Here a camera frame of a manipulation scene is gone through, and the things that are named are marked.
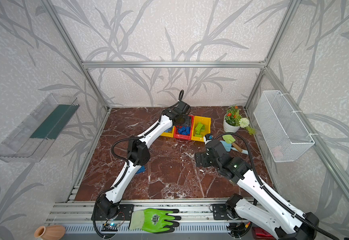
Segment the green lego brick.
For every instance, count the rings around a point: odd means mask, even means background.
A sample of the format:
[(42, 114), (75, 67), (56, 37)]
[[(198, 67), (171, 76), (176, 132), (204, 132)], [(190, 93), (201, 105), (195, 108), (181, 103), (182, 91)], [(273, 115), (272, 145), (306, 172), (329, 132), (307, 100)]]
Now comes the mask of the green lego brick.
[(198, 122), (195, 129), (194, 129), (194, 136), (197, 138), (203, 137), (203, 132), (206, 130), (206, 126), (202, 124), (201, 122)]

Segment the green black work glove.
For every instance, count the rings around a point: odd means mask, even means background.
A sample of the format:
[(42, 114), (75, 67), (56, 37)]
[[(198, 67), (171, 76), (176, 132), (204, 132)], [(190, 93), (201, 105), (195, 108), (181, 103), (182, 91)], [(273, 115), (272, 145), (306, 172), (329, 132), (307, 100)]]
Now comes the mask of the green black work glove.
[(131, 215), (128, 229), (140, 229), (153, 234), (172, 233), (180, 226), (181, 216), (175, 216), (178, 209), (145, 209), (135, 211)]

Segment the yellow bin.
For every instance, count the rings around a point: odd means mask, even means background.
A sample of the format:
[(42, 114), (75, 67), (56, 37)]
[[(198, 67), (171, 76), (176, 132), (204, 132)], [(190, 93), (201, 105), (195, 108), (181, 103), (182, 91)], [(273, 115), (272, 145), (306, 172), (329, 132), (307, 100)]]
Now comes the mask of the yellow bin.
[(174, 138), (174, 131), (175, 131), (175, 127), (172, 126), (171, 128), (168, 128), (167, 130), (165, 130), (161, 136), (162, 137), (167, 137), (167, 138)]
[(194, 116), (191, 140), (204, 142), (204, 136), (211, 133), (212, 119)]

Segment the light blue lego front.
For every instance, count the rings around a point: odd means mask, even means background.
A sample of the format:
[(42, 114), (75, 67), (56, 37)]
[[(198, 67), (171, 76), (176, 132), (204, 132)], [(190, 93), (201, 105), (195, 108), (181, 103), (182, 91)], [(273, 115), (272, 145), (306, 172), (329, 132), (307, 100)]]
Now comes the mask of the light blue lego front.
[(172, 130), (173, 130), (173, 127), (168, 128), (165, 132), (166, 132), (166, 133), (172, 133)]

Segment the green spatula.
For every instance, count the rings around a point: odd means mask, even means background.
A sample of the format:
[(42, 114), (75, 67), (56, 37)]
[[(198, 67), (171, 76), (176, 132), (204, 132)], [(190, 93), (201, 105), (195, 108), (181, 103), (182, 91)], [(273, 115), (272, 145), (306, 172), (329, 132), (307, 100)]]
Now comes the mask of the green spatula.
[(235, 143), (236, 139), (232, 135), (223, 135), (223, 139), (227, 144), (231, 144), (238, 152), (242, 153), (244, 151)]

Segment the potted flower plant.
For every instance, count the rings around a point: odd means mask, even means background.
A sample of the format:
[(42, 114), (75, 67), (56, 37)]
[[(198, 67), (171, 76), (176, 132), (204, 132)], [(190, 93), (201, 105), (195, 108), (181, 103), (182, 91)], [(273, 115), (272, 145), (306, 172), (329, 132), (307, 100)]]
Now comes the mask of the potted flower plant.
[(250, 126), (248, 118), (240, 114), (239, 106), (230, 106), (224, 116), (223, 128), (225, 133), (235, 133), (239, 129), (244, 129), (249, 135), (254, 136), (256, 130)]

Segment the left yellow bin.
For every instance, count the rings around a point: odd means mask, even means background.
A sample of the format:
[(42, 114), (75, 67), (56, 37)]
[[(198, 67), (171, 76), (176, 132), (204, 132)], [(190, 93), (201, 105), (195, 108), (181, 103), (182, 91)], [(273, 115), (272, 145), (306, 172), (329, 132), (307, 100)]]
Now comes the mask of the left yellow bin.
[(165, 130), (161, 136), (162, 137), (167, 137), (167, 138), (174, 138), (174, 131), (175, 131), (175, 127), (172, 126), (171, 128), (168, 128), (167, 130)]

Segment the red bin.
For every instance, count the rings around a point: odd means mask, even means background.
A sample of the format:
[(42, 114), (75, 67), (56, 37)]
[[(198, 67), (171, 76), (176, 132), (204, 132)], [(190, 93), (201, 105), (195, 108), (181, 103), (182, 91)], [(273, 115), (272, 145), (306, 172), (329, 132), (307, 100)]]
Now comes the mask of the red bin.
[(191, 140), (193, 130), (194, 116), (185, 117), (182, 125), (174, 126), (174, 138), (181, 140)]

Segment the right yellow bin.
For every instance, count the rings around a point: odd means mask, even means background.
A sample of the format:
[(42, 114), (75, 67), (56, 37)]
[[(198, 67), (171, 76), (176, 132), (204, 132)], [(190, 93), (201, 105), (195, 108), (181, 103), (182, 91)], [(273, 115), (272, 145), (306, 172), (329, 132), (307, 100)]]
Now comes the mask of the right yellow bin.
[(211, 133), (212, 119), (194, 116), (191, 140), (204, 142), (204, 136)]

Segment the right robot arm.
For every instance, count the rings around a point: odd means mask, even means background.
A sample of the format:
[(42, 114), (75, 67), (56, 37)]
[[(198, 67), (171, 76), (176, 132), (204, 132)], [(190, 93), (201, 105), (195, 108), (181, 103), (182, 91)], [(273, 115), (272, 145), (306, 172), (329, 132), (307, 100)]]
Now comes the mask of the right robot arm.
[(221, 141), (210, 134), (204, 138), (206, 151), (197, 153), (198, 167), (214, 167), (231, 183), (245, 190), (257, 207), (238, 194), (226, 202), (227, 213), (232, 219), (246, 219), (265, 230), (277, 240), (313, 240), (318, 233), (335, 240), (337, 237), (319, 227), (319, 219), (312, 213), (304, 213), (281, 197), (257, 174), (254, 163), (240, 157), (232, 157)]

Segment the light blue spatula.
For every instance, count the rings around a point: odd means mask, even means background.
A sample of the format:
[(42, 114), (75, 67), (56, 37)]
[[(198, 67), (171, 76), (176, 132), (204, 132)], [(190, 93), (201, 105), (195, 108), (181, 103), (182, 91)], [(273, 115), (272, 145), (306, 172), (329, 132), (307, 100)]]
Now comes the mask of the light blue spatula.
[(242, 154), (245, 154), (245, 155), (248, 155), (248, 154), (249, 154), (247, 150), (243, 150), (243, 149), (241, 149), (241, 148), (238, 148), (238, 149), (237, 149), (237, 148), (233, 147), (232, 144), (228, 144), (228, 143), (225, 142), (225, 141), (220, 141), (220, 142), (223, 144), (223, 146), (224, 146), (224, 148), (225, 148), (225, 150), (226, 150), (227, 152), (236, 151), (236, 152), (239, 152), (239, 153), (242, 153)]

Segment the terracotta vase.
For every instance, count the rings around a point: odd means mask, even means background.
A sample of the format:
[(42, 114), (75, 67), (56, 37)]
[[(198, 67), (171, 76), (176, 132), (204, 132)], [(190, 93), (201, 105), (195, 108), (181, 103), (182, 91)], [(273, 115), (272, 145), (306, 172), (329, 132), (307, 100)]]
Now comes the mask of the terracotta vase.
[(65, 227), (61, 225), (40, 226), (34, 233), (35, 238), (43, 240), (60, 240), (65, 235)]

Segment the red metallic bottle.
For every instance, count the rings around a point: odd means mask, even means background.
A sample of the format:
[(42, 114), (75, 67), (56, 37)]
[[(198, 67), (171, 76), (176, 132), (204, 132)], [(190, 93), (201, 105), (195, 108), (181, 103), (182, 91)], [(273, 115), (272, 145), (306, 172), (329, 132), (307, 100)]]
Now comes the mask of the red metallic bottle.
[(270, 233), (259, 227), (252, 227), (252, 236), (255, 240), (275, 240)]

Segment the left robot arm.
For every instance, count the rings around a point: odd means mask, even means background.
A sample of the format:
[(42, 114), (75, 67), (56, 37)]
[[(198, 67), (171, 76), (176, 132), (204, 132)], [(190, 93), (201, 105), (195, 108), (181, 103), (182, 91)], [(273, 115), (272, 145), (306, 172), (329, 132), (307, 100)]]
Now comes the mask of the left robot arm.
[[(136, 172), (150, 160), (149, 147), (167, 129), (181, 125), (189, 115), (191, 107), (179, 100), (173, 106), (164, 109), (159, 118), (146, 131), (136, 137), (117, 141), (111, 147), (111, 154), (124, 161), (123, 168), (112, 186), (98, 194), (91, 220), (109, 220), (117, 216), (118, 206), (123, 194)], [(126, 157), (117, 155), (114, 148), (117, 144), (128, 142)]]

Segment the dark blue lego brick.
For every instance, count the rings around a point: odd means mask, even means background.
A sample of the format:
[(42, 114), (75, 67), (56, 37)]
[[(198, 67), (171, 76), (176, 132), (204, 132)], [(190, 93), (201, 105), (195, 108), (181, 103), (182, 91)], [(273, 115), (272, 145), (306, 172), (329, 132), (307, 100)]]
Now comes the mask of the dark blue lego brick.
[(177, 126), (177, 134), (178, 135), (189, 136), (190, 133), (191, 133), (191, 128), (190, 127)]

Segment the clear acrylic shelf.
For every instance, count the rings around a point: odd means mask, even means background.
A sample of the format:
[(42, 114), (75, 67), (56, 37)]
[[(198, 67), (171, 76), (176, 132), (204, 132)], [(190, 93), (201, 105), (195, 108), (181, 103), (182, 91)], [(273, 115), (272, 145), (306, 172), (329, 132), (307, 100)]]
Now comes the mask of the clear acrylic shelf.
[(38, 163), (79, 108), (76, 97), (49, 94), (0, 144), (6, 163)]

